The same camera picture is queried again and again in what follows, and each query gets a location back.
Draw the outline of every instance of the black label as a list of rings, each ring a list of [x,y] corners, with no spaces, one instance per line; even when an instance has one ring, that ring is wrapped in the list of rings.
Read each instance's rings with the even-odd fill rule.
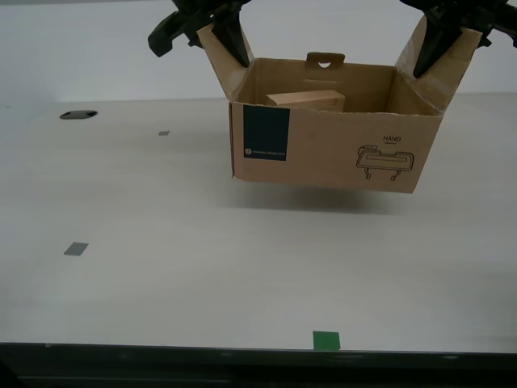
[[[244,157],[286,161],[289,109],[244,106]]]

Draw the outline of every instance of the wood piece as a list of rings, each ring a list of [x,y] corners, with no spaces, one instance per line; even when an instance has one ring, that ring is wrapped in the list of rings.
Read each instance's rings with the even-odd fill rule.
[[[337,91],[302,91],[267,95],[267,105],[282,108],[307,108],[318,111],[343,112],[345,96]]]

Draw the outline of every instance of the cardboard box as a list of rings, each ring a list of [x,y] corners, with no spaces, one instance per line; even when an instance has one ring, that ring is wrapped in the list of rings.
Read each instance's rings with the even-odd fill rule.
[[[413,192],[481,39],[481,33],[464,29],[431,70],[415,79],[426,26],[424,18],[395,66],[346,63],[334,53],[310,53],[306,61],[254,59],[246,42],[248,69],[226,51],[212,26],[199,30],[229,100],[233,177]],[[345,112],[267,106],[268,95],[329,89],[345,96]]]

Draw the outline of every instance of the black hole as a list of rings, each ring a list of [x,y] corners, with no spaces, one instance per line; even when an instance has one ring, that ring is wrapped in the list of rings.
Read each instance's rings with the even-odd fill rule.
[[[97,116],[97,111],[71,111],[59,116],[62,120],[85,120]]]

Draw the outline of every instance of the box flap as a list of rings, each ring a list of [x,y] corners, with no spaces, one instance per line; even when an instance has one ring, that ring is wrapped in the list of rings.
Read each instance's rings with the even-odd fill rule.
[[[418,55],[426,35],[427,19],[423,17],[414,30],[413,36],[398,58],[395,67],[413,89],[426,103],[439,112],[445,112],[456,93],[474,52],[479,45],[480,32],[462,28],[463,34],[421,78],[413,75]]]
[[[213,24],[209,24],[208,26],[201,28],[197,32],[197,35],[200,38],[204,51],[207,53],[208,59],[212,63],[212,67],[216,72],[217,79],[219,79],[219,83],[225,92],[226,98],[229,101],[234,101],[237,93],[244,83],[244,80],[246,79],[246,75],[253,65],[253,53],[251,52],[246,35],[242,32],[248,52],[248,58],[250,59],[250,67],[243,67],[232,56],[232,54],[229,53],[216,36],[213,35],[212,29]]]

